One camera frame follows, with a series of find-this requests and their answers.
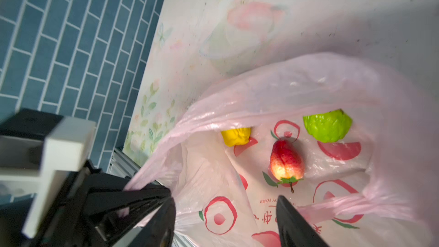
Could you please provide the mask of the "red wax apple toy fruit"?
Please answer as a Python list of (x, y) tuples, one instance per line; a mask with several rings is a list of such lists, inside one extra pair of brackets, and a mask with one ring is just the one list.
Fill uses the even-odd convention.
[(288, 184), (294, 193), (293, 184), (304, 178), (305, 162), (291, 142), (280, 139), (272, 147), (269, 169), (278, 184)]

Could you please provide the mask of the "yellow lemon toy fruit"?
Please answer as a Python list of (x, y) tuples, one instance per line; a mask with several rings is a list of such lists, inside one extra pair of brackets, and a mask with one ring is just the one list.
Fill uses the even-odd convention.
[(250, 140), (251, 128), (238, 128), (221, 132), (224, 143), (228, 147), (246, 145)]

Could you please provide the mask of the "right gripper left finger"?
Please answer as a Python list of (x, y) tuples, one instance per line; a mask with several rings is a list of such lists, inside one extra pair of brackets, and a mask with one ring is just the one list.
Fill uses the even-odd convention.
[(130, 243), (131, 247), (171, 247), (176, 222), (176, 205), (167, 199)]

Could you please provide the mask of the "light green bumpy toy fruit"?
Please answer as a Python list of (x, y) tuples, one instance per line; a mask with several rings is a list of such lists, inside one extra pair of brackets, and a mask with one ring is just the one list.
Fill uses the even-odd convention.
[(351, 117), (341, 109), (324, 114), (306, 115), (302, 120), (306, 131), (323, 143), (333, 143), (343, 139), (353, 123)]

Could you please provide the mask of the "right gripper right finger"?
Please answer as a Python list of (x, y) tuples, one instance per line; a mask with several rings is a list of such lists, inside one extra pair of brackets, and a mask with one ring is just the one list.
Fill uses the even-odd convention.
[(278, 197), (276, 217), (282, 247), (329, 247), (284, 196)]

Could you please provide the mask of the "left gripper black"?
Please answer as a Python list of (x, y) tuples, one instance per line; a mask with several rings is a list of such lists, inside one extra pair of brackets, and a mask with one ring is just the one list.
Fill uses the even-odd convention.
[(31, 246), (115, 246), (145, 217), (149, 222), (171, 198), (170, 189), (158, 183), (125, 191), (128, 182), (87, 161), (80, 171), (68, 175)]

